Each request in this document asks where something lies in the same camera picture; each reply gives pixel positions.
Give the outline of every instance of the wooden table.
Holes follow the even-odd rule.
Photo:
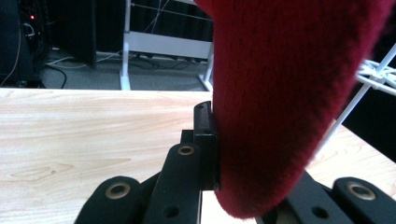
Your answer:
[[[209,92],[0,89],[0,223],[73,223],[96,187],[116,175],[158,173],[192,108]],[[308,166],[331,186],[366,179],[396,199],[396,164],[341,128]],[[228,217],[205,192],[202,223]]]

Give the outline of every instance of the white wire rack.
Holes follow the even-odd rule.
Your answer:
[[[321,149],[326,142],[332,137],[332,134],[338,126],[344,122],[349,113],[355,108],[364,94],[373,88],[396,96],[396,69],[391,68],[388,64],[396,55],[396,44],[390,49],[388,54],[381,63],[376,63],[370,60],[364,60],[361,63],[360,69],[357,72],[356,78],[363,83],[361,89],[353,97],[346,109],[341,113],[340,117],[335,121],[329,131],[326,132],[321,140],[318,149]]]
[[[187,4],[194,4],[191,0],[179,1]],[[134,6],[134,4],[131,4],[131,0],[126,0],[125,26],[122,47],[122,67],[120,70],[121,89],[123,91],[129,91],[131,89],[128,74],[129,51],[131,50],[137,52],[208,59],[207,71],[204,75],[199,75],[199,78],[206,89],[208,91],[212,91],[213,88],[209,82],[213,69],[212,42],[132,32],[130,31],[131,6]]]

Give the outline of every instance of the black equipment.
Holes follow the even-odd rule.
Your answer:
[[[0,83],[38,81],[50,52],[47,1],[0,0],[0,31]]]
[[[96,66],[96,13],[94,0],[50,0],[52,43],[76,59]]]

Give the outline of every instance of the gray floor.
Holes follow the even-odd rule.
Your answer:
[[[64,53],[52,52],[49,62],[67,57]],[[107,55],[98,54],[98,59]],[[55,64],[62,70],[67,81],[64,89],[69,90],[120,90],[119,56],[97,63],[96,69],[82,66],[82,63],[64,61]],[[148,59],[133,57],[129,63],[130,83],[132,90],[139,91],[206,91],[198,78],[206,70],[206,63],[186,62],[156,57]],[[43,84],[48,89],[60,89],[64,75],[56,70],[45,68],[41,72]]]

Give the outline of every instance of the red sock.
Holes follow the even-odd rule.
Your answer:
[[[255,217],[298,180],[393,1],[196,0],[215,21],[222,207]]]

